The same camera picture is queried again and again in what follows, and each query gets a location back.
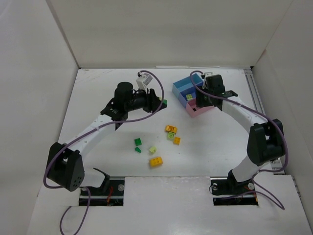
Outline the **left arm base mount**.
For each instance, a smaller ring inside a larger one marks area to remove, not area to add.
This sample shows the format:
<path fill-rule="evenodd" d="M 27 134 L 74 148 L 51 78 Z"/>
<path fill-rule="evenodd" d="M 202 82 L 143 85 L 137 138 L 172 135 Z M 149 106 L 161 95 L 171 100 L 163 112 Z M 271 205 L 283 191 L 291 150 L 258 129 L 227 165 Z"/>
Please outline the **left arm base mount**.
<path fill-rule="evenodd" d="M 85 172 L 78 199 L 79 206 L 116 207 L 124 204 L 125 178 L 93 168 Z"/>

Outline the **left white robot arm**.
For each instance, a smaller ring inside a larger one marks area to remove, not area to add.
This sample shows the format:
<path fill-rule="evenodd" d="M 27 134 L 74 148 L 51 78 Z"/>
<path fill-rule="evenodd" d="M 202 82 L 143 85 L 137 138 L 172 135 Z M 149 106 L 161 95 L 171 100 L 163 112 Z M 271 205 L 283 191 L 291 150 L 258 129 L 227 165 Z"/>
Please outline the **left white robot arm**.
<path fill-rule="evenodd" d="M 55 142 L 49 149 L 43 183 L 46 188 L 65 188 L 75 191 L 85 180 L 84 160 L 103 138 L 116 131 L 123 123 L 130 123 L 128 114 L 142 109 L 149 116 L 167 107 L 163 96 L 154 89 L 134 90 L 130 82 L 121 82 L 99 116 L 78 136 L 68 142 Z"/>

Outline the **pale green small lego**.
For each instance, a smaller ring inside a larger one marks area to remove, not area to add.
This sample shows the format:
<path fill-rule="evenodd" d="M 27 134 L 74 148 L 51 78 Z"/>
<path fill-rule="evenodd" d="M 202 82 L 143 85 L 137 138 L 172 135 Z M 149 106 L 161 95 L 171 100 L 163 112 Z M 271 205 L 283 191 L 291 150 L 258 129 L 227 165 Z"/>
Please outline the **pale green small lego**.
<path fill-rule="evenodd" d="M 155 154 L 156 151 L 157 151 L 157 148 L 156 148 L 155 146 L 152 146 L 152 147 L 149 148 L 149 153 L 150 153 L 151 155 Z"/>

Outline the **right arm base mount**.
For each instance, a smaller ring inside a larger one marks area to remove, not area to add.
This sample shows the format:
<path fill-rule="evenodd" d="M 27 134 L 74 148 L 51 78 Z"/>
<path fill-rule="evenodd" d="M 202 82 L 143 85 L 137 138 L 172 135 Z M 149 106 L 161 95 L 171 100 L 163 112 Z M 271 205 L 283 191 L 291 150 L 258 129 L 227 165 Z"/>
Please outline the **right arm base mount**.
<path fill-rule="evenodd" d="M 257 206 L 255 186 L 251 180 L 235 183 L 227 177 L 210 178 L 209 191 L 213 195 L 214 206 Z"/>

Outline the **lime green lego brick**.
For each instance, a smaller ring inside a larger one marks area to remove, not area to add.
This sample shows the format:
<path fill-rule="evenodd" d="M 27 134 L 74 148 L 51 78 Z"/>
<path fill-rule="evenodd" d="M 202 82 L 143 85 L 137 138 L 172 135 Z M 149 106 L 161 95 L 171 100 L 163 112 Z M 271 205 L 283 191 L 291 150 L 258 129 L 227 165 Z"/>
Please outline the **lime green lego brick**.
<path fill-rule="evenodd" d="M 168 132 L 167 139 L 173 141 L 175 139 L 175 133 L 174 132 Z"/>

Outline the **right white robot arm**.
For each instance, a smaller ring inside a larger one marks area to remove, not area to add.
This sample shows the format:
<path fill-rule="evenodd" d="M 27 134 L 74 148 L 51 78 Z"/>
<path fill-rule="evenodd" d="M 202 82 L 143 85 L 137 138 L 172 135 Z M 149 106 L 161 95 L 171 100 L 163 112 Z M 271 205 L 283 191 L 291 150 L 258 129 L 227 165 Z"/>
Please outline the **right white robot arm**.
<path fill-rule="evenodd" d="M 202 73 L 201 78 L 203 84 L 196 87 L 196 106 L 214 106 L 231 116 L 248 132 L 247 156 L 229 171 L 225 180 L 212 183 L 217 188 L 217 195 L 234 194 L 249 184 L 268 162 L 286 154 L 283 125 L 280 120 L 270 119 L 246 106 L 234 91 L 227 91 L 221 75 Z"/>

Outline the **pale green rounded lego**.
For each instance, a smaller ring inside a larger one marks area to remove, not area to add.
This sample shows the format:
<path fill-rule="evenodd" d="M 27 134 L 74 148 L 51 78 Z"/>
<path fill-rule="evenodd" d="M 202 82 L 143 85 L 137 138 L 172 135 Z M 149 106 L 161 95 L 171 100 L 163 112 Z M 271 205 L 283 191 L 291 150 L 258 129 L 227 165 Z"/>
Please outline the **pale green rounded lego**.
<path fill-rule="evenodd" d="M 186 95 L 186 99 L 189 101 L 189 100 L 192 100 L 192 95 L 191 94 L 187 94 Z"/>

